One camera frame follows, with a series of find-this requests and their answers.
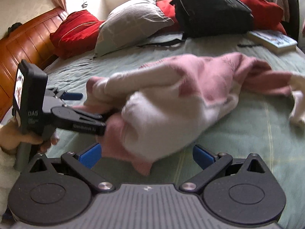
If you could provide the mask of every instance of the gray pillow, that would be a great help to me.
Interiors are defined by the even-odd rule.
[[[130,0],[115,8],[101,25],[95,46],[100,57],[153,35],[174,24],[156,6],[157,0]]]

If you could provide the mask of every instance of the book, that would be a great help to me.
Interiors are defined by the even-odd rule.
[[[271,52],[280,54],[287,51],[295,51],[298,44],[294,39],[273,30],[255,30],[247,33],[250,40],[262,44]]]

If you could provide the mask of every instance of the red pillow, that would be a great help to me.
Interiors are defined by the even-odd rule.
[[[254,17],[254,29],[279,30],[286,34],[282,25],[283,9],[275,3],[266,0],[241,0],[251,10]]]
[[[87,10],[71,13],[54,33],[50,33],[54,54],[67,59],[93,50],[103,22]]]
[[[171,5],[170,2],[172,0],[162,0],[157,2],[157,6],[164,13],[165,16],[171,18],[174,22],[172,26],[164,27],[159,30],[159,32],[176,32],[180,31],[179,23],[176,19],[175,6]]]
[[[274,27],[274,28],[271,28],[271,30],[279,31],[279,32],[281,32],[282,34],[284,34],[284,35],[287,36],[286,30],[285,30],[285,28],[283,27],[283,25],[282,25],[281,23],[278,23],[277,26]]]

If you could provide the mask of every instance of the green bedsheet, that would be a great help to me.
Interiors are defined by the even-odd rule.
[[[169,48],[131,47],[95,59],[92,59],[93,52],[87,52],[66,61],[56,61],[48,67],[48,86],[85,93],[86,81],[91,76],[107,77],[115,72],[138,68],[149,61],[183,53],[219,56],[237,51],[265,59],[275,70],[305,75],[305,60],[296,52],[276,56],[263,47],[238,48],[239,43],[249,41],[242,36],[189,39],[185,44]],[[236,158],[246,158],[249,153],[256,152],[265,160],[287,197],[280,225],[290,229],[303,228],[305,135],[303,129],[289,124],[292,107],[293,100],[289,98],[242,92],[233,112],[203,132],[190,146],[156,162],[149,177],[140,176],[129,163],[106,158],[101,159],[93,170],[115,185],[121,182],[181,184],[201,171],[192,158],[194,144],[201,144],[215,153],[227,152]],[[59,134],[61,140],[50,149],[48,157],[58,157],[67,151],[81,151],[95,141],[90,135],[63,130],[59,130]]]

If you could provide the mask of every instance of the finger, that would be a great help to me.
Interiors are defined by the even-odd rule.
[[[58,139],[58,138],[51,139],[51,144],[52,144],[52,145],[57,145],[58,142],[59,142],[59,139]]]
[[[45,153],[47,150],[52,146],[51,140],[49,139],[48,141],[42,143],[40,146],[40,152]]]
[[[105,77],[91,77],[86,83],[87,92],[92,93],[94,84],[96,84],[99,81],[103,81],[104,79],[106,79],[106,78]]]
[[[32,145],[40,145],[43,142],[42,138],[33,132],[25,135],[20,135],[20,141],[30,143]]]
[[[15,117],[12,117],[12,118],[10,118],[10,119],[7,121],[6,124],[7,124],[7,125],[8,125],[8,124],[16,124],[16,125],[18,125],[18,122],[17,122],[17,120],[16,120]]]

